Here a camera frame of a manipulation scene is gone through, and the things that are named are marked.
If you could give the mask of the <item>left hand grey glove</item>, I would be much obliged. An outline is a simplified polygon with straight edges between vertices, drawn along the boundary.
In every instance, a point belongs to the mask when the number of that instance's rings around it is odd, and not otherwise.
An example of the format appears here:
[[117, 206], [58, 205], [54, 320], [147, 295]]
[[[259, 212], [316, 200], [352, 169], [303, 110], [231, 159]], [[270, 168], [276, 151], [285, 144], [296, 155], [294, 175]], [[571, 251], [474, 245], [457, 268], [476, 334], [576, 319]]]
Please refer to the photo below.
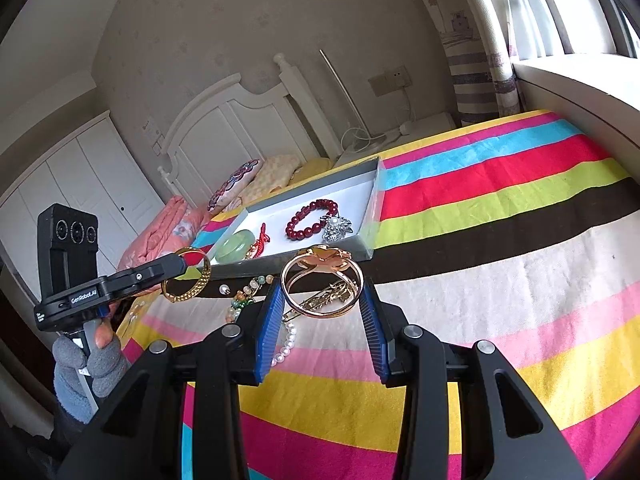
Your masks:
[[84, 425], [90, 422], [94, 411], [81, 385], [80, 372], [87, 371], [93, 397], [105, 399], [129, 367], [110, 320], [103, 320], [98, 325], [94, 344], [96, 348], [91, 349], [88, 356], [66, 336], [59, 336], [52, 346], [55, 360], [53, 385], [58, 403], [70, 417]]

